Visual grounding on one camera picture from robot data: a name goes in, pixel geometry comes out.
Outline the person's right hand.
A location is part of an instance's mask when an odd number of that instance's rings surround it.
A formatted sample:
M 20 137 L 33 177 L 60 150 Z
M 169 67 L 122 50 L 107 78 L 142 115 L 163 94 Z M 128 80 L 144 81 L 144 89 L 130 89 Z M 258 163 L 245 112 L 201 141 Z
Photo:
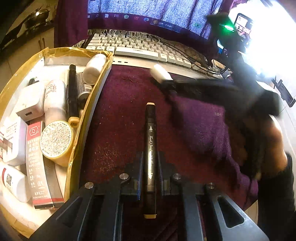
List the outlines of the person's right hand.
M 264 158 L 260 165 L 262 178 L 274 177 L 287 167 L 287 154 L 284 150 L 280 124 L 272 115 L 266 117 L 249 116 L 243 119 L 246 127 L 263 138 Z

